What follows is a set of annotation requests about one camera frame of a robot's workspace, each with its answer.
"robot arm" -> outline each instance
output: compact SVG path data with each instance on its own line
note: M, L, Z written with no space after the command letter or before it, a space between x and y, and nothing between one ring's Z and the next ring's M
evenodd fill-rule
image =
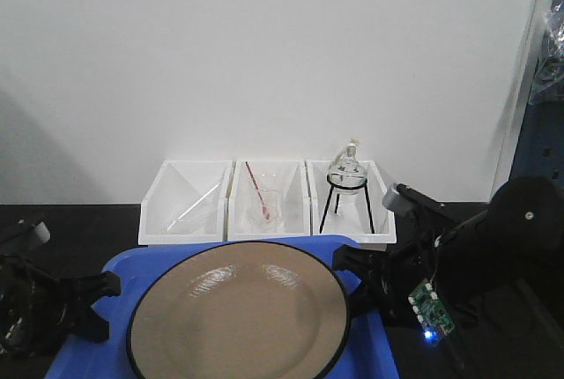
M455 306L535 266L564 266L564 192L545 178L507 182L486 210L466 221L403 184L383 203L411 217L420 234L390 253L346 246L335 252L333 267L362 280L352 299L356 315L379 308L390 325L423 325L412 298L422 281Z

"white wall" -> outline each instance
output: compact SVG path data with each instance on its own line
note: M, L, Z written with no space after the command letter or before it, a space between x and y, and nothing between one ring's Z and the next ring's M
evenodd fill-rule
M487 200L535 0L0 0L0 202L139 202L172 159L360 157Z

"plate rim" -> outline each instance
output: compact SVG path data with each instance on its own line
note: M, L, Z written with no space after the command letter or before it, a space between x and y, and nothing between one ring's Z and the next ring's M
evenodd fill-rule
M349 302L349 294L346 291L346 287L345 287L345 284L343 283L343 280L320 257L316 256L315 254L310 253L309 251L306 251L305 249L301 249L301 248L296 247L294 245L286 244L284 242L264 241L264 240L249 240L249 241L239 241L239 242L225 242L225 243L221 242L218 245L209 247L208 249L203 249L202 251L198 251L197 253L194 253L191 256L188 256L188 257L182 259L180 262L178 262L178 263L172 265L170 268L166 269L163 273L161 273L151 283L150 286L147 287L147 289L145 289L143 291L143 293L141 294L141 296L139 297L139 299L137 300L137 302L135 304L135 308L133 308L133 310L131 311L130 320L128 322L128 326L127 326L127 330L126 330L126 336L125 336L125 339L126 339L125 347L126 347L126 351L127 351L127 357L128 357L129 362L130 362L131 369L133 370L133 373L135 374L135 376L137 378L147 379L141 373L141 370L137 366L137 363L135 362L135 358L133 356L133 352L132 352L132 349L131 349L131 327L133 326L133 320L135 319L135 315L137 313L137 309L139 308L139 305L141 304L141 302L143 301L145 296L149 293L149 291L151 291L153 286L157 282L159 282L167 273L169 273L171 270L173 270L176 266L186 262L187 260L190 260L194 256L199 256L200 254L206 253L208 251L212 251L212 250L217 249L219 247L226 247L226 246L231 246L231 245L245 245L245 244L250 244L250 243L279 245L279 246L282 246L282 247L288 247L290 249L295 249L297 251L300 251L301 253L304 253L306 256L310 256L311 258L316 260L319 264L321 264L336 280L336 282L339 285L339 288L341 289L341 293L343 295L343 300L345 301L345 315L346 315L345 330L343 331L343 336L341 337L341 341L339 342L337 349L335 350L335 352L333 353L331 358L328 360L327 364L321 369L321 371L317 375L315 375L311 379L323 379L335 367L335 365L337 364L341 355L343 354L343 351L345 350L346 343L347 343L348 337L349 337L349 333L351 331L351 320L352 319L351 319L351 307L350 307L350 302Z

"black tripod stand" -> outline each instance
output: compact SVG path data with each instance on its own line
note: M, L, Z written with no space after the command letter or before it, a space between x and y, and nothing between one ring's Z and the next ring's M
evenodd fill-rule
M337 184L330 181L329 175L327 175L327 182L329 183L331 188L329 190L329 196L327 197L327 203L325 203L325 210L323 210L323 218L321 220L321 225L319 226L319 234L323 233L323 226L325 225L325 218L327 217L327 211L329 210L329 204L330 204L330 201L331 201L331 197L333 196L333 190L335 188L337 188L338 190L347 190L347 191L360 190L361 188L364 188L364 196L367 200L368 218L370 219L370 231L372 232L372 234L375 234L374 221L372 220L372 209L370 207L370 197L368 196L368 179L366 179L364 181L364 183L362 183L361 185L356 186L356 187L343 187L341 185L337 185ZM340 194L337 193L337 201L335 203L335 213L337 213L338 201L339 201L340 197L341 197Z

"green circuit board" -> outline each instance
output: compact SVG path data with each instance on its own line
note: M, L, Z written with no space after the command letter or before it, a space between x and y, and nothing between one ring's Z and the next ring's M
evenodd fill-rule
M425 340L433 346L455 329L452 318L427 279L415 287L408 301L423 328Z

